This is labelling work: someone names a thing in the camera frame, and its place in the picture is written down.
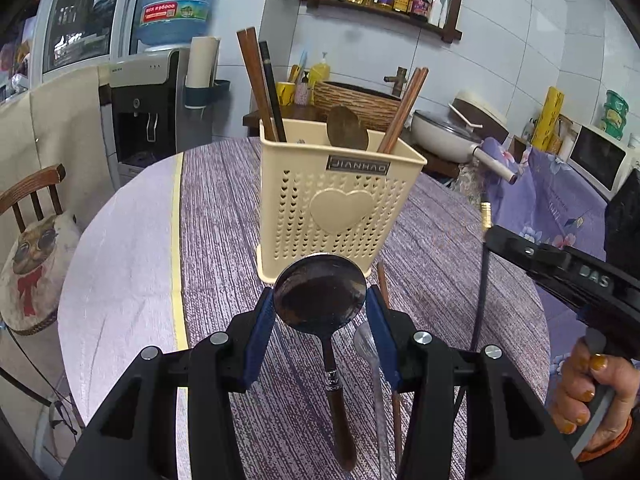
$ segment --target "faucet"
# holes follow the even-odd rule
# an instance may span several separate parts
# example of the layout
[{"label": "faucet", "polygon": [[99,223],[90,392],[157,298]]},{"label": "faucet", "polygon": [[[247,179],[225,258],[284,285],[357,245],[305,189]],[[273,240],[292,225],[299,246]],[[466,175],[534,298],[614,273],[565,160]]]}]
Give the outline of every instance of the faucet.
[{"label": "faucet", "polygon": [[391,91],[391,95],[400,97],[404,83],[406,83],[406,69],[399,66],[395,76],[385,76],[385,83],[393,83],[394,89]]}]

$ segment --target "chair backrest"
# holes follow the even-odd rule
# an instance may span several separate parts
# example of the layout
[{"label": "chair backrest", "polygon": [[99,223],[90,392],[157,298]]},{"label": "chair backrest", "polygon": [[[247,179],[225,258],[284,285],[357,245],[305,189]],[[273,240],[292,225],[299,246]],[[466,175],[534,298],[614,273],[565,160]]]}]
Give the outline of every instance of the chair backrest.
[{"label": "chair backrest", "polygon": [[51,201],[53,202],[53,209],[56,212],[56,215],[62,215],[62,206],[60,205],[56,184],[60,184],[60,182],[64,180],[65,176],[65,168],[62,164],[49,166],[48,168],[44,168],[43,170],[30,174],[18,182],[18,184],[11,186],[4,193],[0,194],[0,215],[10,207],[13,208],[15,221],[18,222],[20,232],[23,233],[26,226],[22,219],[22,213],[20,212],[18,202],[27,195],[31,195],[31,203],[33,203],[33,210],[36,213],[36,218],[38,220],[42,220],[44,215],[42,213],[42,208],[40,207],[37,191],[44,187],[49,188],[49,194],[51,195]]}]

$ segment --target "white bottle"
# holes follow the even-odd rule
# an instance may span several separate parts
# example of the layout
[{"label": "white bottle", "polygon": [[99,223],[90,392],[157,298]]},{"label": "white bottle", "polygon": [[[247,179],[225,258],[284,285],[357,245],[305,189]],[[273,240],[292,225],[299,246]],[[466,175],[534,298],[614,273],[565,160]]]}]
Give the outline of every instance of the white bottle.
[{"label": "white bottle", "polygon": [[442,2],[440,0],[433,0],[431,4],[431,11],[429,13],[430,25],[438,26],[440,22],[440,14],[442,13]]},{"label": "white bottle", "polygon": [[444,28],[444,24],[447,23],[447,13],[449,12],[449,0],[444,0],[442,11],[440,12],[440,22],[438,26]]}]

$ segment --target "perforated basket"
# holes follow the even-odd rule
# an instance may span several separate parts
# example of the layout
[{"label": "perforated basket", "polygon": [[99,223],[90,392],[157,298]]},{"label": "perforated basket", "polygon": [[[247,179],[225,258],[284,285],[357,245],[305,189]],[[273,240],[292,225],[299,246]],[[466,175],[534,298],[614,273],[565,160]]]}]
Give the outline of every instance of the perforated basket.
[{"label": "perforated basket", "polygon": [[264,138],[260,124],[258,274],[274,283],[295,260],[337,253],[366,276],[426,160],[399,140],[391,155],[329,144],[326,124],[284,120],[287,142]]}]

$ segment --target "green container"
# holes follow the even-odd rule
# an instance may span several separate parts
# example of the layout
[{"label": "green container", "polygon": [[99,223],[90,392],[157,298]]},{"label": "green container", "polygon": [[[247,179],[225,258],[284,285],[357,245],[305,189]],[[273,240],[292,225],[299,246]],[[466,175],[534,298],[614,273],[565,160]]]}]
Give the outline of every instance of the green container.
[{"label": "green container", "polygon": [[604,117],[600,121],[600,128],[620,140],[628,112],[629,105],[626,104],[626,101],[614,91],[607,90],[607,102],[604,105]]}]

